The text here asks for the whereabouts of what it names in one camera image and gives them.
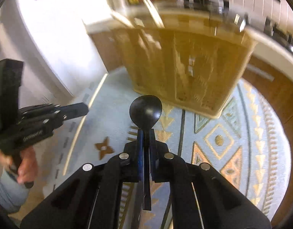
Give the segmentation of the person's left hand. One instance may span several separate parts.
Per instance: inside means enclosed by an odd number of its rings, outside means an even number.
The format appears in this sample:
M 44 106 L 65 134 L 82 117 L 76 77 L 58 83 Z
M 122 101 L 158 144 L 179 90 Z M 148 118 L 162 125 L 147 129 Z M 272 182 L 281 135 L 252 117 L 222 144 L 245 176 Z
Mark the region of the person's left hand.
M 38 164 L 34 148 L 32 146 L 25 148 L 20 152 L 20 156 L 22 163 L 18 167 L 17 182 L 19 184 L 33 182 L 38 174 Z M 0 151 L 0 164 L 6 171 L 10 172 L 13 159 L 11 156 L 7 156 Z

